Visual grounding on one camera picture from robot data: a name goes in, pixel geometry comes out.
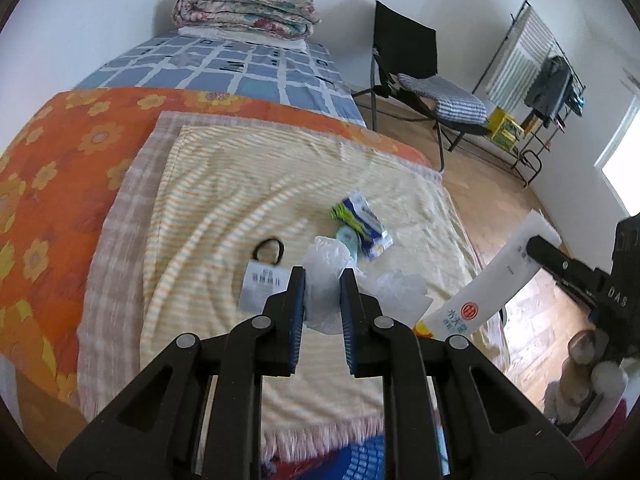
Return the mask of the striped towel on rack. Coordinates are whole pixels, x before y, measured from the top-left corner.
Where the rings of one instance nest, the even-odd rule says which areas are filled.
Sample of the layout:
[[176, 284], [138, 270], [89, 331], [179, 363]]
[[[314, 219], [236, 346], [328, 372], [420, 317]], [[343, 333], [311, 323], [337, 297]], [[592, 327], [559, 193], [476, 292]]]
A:
[[531, 6], [526, 6], [498, 53], [485, 87], [488, 100], [512, 113], [525, 99], [553, 49], [551, 30]]

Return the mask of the orange floral bedsheet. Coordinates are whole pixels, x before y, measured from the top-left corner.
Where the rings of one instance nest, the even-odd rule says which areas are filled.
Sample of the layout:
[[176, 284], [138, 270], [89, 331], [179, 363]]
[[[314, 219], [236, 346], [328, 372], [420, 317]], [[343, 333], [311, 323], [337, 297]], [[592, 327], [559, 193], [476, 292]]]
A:
[[164, 110], [282, 122], [430, 164], [415, 148], [344, 119], [226, 92], [132, 87], [54, 96], [1, 156], [1, 352], [72, 408], [90, 262], [125, 172]]

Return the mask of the white plastic bag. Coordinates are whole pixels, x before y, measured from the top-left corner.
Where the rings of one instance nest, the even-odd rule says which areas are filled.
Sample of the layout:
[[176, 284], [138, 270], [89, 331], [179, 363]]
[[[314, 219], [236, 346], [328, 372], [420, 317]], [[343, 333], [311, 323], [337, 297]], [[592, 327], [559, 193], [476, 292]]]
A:
[[325, 335], [342, 332], [340, 278], [356, 266], [347, 246], [335, 238], [317, 236], [308, 247], [302, 267], [306, 273], [305, 324]]

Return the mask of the yellow green box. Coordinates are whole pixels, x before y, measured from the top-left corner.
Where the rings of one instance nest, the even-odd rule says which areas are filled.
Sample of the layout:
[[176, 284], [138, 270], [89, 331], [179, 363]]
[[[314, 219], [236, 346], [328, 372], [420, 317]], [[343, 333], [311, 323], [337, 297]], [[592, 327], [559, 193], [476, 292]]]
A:
[[524, 130], [516, 119], [498, 106], [488, 117], [487, 129], [488, 138], [508, 152], [513, 152], [524, 138]]

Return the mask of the blue checkered bedsheet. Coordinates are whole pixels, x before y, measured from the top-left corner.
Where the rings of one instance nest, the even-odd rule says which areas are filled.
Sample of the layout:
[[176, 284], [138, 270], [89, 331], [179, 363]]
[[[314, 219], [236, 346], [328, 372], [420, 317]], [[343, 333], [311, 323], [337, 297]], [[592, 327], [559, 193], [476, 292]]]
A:
[[313, 42], [299, 51], [168, 32], [106, 62], [77, 87], [230, 93], [366, 124], [330, 52]]

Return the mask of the white tube package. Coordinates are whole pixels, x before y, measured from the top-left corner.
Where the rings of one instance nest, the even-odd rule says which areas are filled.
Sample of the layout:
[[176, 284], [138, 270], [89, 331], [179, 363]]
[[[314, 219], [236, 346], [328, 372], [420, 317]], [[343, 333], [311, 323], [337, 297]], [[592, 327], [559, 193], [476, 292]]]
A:
[[541, 269], [526, 245], [540, 236], [552, 248], [562, 240], [554, 227], [536, 210], [529, 211], [506, 244], [469, 284], [439, 309], [427, 312], [416, 323], [416, 332], [427, 338], [446, 340], [452, 335], [469, 337], [502, 309]]

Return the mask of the teal small packet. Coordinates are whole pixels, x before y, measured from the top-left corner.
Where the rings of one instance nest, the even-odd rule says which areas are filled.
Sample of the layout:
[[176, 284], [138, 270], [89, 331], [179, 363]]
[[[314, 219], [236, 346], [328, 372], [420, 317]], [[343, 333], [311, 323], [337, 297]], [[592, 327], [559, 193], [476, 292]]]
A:
[[348, 249], [352, 261], [357, 262], [360, 251], [360, 238], [358, 233], [350, 226], [343, 224], [337, 229], [335, 238]]

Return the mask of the checkered chair cushion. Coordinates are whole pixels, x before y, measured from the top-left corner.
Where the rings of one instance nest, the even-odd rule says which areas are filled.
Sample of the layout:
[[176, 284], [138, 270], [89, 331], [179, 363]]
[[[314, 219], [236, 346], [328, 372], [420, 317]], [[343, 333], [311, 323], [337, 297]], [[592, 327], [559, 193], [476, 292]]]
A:
[[414, 78], [399, 74], [398, 81], [402, 88], [416, 94], [440, 119], [469, 125], [484, 125], [486, 122], [485, 104], [474, 94], [441, 76]]

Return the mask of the dark garment on rack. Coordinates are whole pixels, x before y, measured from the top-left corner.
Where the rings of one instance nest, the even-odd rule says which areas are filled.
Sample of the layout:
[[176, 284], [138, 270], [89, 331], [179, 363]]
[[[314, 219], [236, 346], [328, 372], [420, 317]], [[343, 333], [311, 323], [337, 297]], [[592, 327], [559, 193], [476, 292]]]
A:
[[573, 73], [565, 58], [561, 55], [547, 58], [527, 91], [525, 105], [548, 125], [558, 117], [566, 90], [572, 82]]

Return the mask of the grey alcohol wipe packet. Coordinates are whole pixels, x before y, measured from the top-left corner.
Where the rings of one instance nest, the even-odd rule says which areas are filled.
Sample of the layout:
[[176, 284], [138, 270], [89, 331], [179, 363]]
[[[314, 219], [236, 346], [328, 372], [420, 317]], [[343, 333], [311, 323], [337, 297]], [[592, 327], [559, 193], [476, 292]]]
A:
[[250, 314], [262, 313], [267, 299], [288, 288], [291, 269], [255, 260], [247, 263], [243, 276], [239, 308]]

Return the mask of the plush toy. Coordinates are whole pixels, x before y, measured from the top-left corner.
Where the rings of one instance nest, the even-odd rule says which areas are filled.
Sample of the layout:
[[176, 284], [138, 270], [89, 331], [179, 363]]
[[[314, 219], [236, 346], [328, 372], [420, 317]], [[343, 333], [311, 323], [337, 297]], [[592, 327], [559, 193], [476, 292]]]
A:
[[608, 360], [608, 335], [581, 330], [567, 344], [558, 380], [544, 393], [544, 416], [557, 425], [576, 425], [581, 438], [600, 430], [614, 415], [628, 386], [620, 363]]

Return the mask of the black folding chair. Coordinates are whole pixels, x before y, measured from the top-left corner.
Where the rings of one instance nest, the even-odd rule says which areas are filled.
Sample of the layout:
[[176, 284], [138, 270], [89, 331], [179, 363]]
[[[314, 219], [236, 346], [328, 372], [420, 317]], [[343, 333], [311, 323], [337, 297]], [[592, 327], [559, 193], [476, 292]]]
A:
[[370, 98], [367, 109], [371, 113], [372, 129], [378, 128], [379, 99], [393, 99], [408, 106], [418, 114], [413, 119], [415, 122], [433, 124], [440, 170], [446, 167], [445, 153], [453, 151], [465, 136], [488, 136], [487, 119], [484, 125], [469, 125], [438, 118], [416, 94], [401, 87], [399, 74], [414, 78], [440, 76], [437, 32], [377, 1], [374, 6], [370, 86], [352, 94], [354, 98]]

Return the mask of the folded floral quilt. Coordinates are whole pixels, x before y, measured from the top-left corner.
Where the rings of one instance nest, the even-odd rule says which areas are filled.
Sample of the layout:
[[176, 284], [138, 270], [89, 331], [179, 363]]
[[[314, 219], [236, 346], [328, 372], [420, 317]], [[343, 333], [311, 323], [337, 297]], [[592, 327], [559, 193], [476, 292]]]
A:
[[314, 0], [177, 0], [172, 21], [235, 32], [263, 32], [284, 40], [305, 39], [320, 23]]

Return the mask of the blue plastic laundry basket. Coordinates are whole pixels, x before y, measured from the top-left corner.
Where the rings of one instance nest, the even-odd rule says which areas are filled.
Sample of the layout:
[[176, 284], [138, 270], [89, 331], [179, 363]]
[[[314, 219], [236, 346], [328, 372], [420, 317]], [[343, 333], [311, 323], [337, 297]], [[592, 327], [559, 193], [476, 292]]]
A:
[[310, 460], [285, 463], [274, 458], [262, 465], [262, 479], [384, 479], [384, 444], [380, 434]]

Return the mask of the white tissue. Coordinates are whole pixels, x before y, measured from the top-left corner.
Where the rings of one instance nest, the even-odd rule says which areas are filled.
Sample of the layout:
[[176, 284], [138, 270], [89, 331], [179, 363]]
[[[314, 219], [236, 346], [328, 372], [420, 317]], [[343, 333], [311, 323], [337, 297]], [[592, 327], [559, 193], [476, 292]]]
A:
[[401, 270], [381, 274], [378, 278], [359, 274], [357, 283], [367, 295], [378, 300], [381, 311], [413, 328], [431, 307], [433, 298], [419, 274], [403, 274]]

